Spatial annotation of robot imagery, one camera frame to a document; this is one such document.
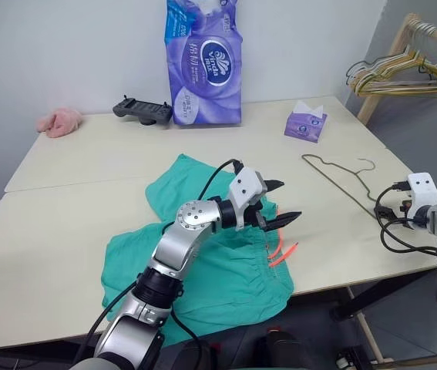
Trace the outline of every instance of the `purple tissue box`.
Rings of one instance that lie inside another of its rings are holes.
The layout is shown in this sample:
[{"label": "purple tissue box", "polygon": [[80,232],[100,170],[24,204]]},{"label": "purple tissue box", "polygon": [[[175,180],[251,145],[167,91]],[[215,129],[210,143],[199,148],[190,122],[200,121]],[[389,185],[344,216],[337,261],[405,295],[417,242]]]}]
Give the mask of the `purple tissue box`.
[{"label": "purple tissue box", "polygon": [[308,113],[292,113],[287,120],[285,135],[317,143],[328,115],[318,118]]}]

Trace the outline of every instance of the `floor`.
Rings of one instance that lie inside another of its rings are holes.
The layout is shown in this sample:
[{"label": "floor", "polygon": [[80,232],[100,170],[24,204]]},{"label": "floor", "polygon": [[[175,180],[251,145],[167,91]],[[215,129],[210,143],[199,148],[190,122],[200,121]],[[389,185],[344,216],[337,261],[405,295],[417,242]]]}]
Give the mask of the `floor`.
[{"label": "floor", "polygon": [[[435,271],[365,310],[369,325],[385,357],[414,358],[437,354],[437,304]],[[354,287],[362,291],[365,286]],[[372,353],[355,319],[334,322],[329,316],[331,303],[290,304],[274,318],[249,327],[235,328],[204,339],[220,343],[220,368],[241,368],[250,361],[257,338],[269,328],[281,328],[300,340],[310,353],[316,370],[335,370],[334,358],[339,349],[363,344]],[[165,348],[157,370],[169,370],[182,345]],[[20,362],[20,366],[29,362]],[[15,360],[0,358],[0,365],[13,367]],[[69,365],[41,363],[31,370],[64,370]],[[435,369],[437,365],[418,369]]]}]

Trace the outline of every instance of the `pink cloth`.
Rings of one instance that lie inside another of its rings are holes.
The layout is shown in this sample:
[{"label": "pink cloth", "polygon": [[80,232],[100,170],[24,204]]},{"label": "pink cloth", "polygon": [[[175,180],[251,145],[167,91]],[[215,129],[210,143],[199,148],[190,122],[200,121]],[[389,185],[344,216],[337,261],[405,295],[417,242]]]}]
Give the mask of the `pink cloth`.
[{"label": "pink cloth", "polygon": [[82,121],[81,114],[71,108],[56,109],[50,116],[45,116],[36,124],[39,133],[45,132],[48,137],[60,137],[78,128]]}]

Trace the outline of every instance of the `white wall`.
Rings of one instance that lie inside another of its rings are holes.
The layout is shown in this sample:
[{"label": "white wall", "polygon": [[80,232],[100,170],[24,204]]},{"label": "white wall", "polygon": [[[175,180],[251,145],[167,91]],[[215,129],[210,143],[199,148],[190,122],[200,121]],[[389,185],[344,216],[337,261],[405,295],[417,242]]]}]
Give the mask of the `white wall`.
[{"label": "white wall", "polygon": [[[385,4],[238,1],[245,102],[344,102],[345,70],[365,55]],[[124,93],[170,99],[165,16],[164,0],[0,0],[0,196],[49,110],[109,112]]]}]

